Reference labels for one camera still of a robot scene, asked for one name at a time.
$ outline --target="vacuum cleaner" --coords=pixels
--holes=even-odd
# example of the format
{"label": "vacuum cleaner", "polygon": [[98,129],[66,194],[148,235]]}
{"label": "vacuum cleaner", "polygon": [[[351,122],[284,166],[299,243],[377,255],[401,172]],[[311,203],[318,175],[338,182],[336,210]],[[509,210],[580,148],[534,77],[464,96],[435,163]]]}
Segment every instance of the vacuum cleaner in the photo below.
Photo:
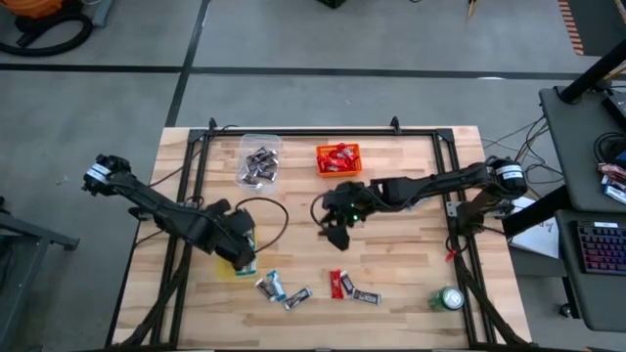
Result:
{"label": "vacuum cleaner", "polygon": [[[17,46],[0,43],[0,52],[11,55],[32,58],[59,55],[82,45],[94,28],[91,19],[82,14],[80,0],[0,0],[0,5],[17,15],[15,25],[22,33]],[[28,48],[50,28],[70,21],[82,23],[80,31],[70,40],[45,48]]]}

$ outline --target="green can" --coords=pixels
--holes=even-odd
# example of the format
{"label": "green can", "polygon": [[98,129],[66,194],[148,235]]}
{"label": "green can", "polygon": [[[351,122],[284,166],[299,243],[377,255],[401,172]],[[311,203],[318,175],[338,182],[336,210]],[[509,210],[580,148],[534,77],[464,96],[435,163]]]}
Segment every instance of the green can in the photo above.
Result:
{"label": "green can", "polygon": [[446,286],[430,295],[428,304],[435,312],[456,311],[463,307],[466,299],[457,288]]}

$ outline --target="black floor stripe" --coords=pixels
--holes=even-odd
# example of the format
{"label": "black floor stripe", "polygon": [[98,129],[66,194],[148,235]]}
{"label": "black floor stripe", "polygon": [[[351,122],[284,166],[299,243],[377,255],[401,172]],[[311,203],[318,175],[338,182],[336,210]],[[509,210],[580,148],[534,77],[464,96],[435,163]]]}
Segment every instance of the black floor stripe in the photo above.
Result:
{"label": "black floor stripe", "polygon": [[181,66],[29,65],[0,64],[5,71],[179,73]]}
{"label": "black floor stripe", "polygon": [[202,29],[204,28],[204,20],[206,19],[209,3],[210,0],[202,0],[200,11],[198,12],[198,18],[196,19],[196,25],[194,26],[194,32],[191,40],[189,41],[189,47],[187,48],[187,55],[185,55],[183,70],[178,77],[178,83],[176,83],[176,90],[174,90],[172,104],[169,106],[169,112],[167,113],[167,119],[165,120],[165,127],[174,127],[176,125],[178,111],[180,110],[180,106],[183,102],[183,96],[185,95],[185,89],[187,88],[187,81],[189,80],[191,67],[194,64],[196,51],[198,50],[198,44],[200,43],[200,37],[202,36]]}
{"label": "black floor stripe", "polygon": [[[485,78],[531,80],[574,80],[578,72],[498,72],[419,69],[360,68],[271,68],[271,67],[192,67],[191,74],[267,75],[267,76],[343,76],[343,77],[406,77],[406,78]],[[626,79],[619,75],[616,79]]]}

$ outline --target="red candy bar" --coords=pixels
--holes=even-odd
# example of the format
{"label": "red candy bar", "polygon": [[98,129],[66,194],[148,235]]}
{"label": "red candy bar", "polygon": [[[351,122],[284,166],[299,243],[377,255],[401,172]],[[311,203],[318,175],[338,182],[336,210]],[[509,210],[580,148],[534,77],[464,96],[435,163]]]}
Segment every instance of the red candy bar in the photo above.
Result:
{"label": "red candy bar", "polygon": [[326,165],[327,165],[327,167],[334,166],[334,167],[338,168],[339,171],[348,171],[348,170],[350,170],[350,166],[348,165],[347,161],[344,160],[344,159],[340,159],[340,158],[329,157],[326,160]]}
{"label": "red candy bar", "polygon": [[329,153],[329,156],[332,158],[348,159],[348,157],[345,156],[344,153],[340,153],[339,151],[331,151]]}
{"label": "red candy bar", "polygon": [[343,290],[341,290],[341,271],[331,270],[331,289],[333,291],[333,298],[343,299]]}
{"label": "red candy bar", "polygon": [[351,167],[347,163],[347,160],[332,158],[327,155],[319,155],[317,157],[317,162],[322,172],[349,171],[351,169]]}
{"label": "red candy bar", "polygon": [[336,149],[339,151],[340,154],[345,155],[345,158],[347,158],[348,160],[350,160],[350,164],[354,165],[354,163],[356,162],[356,160],[359,158],[354,151],[352,151],[351,149],[349,149],[344,143],[341,143],[339,145],[336,146]]}

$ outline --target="orange basket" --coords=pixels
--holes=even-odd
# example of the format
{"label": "orange basket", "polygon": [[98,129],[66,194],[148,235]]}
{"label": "orange basket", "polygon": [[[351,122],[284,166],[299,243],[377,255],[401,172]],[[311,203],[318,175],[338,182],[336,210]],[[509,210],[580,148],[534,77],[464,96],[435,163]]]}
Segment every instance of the orange basket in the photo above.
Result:
{"label": "orange basket", "polygon": [[[316,147],[317,156],[319,156],[319,155],[328,155],[332,151],[336,151],[336,146],[338,146],[338,145],[317,146]],[[361,173],[361,171],[363,170],[363,166],[361,165],[361,151],[359,150],[359,145],[358,144],[345,144],[345,146],[348,149],[352,150],[354,152],[354,154],[358,157],[356,159],[356,161],[354,162],[354,166],[356,167],[356,170],[339,171],[339,172],[323,172],[320,169],[320,164],[317,162],[317,156],[316,156],[315,163],[317,164],[317,173],[321,177],[348,177],[348,176],[356,176],[356,175]]]}

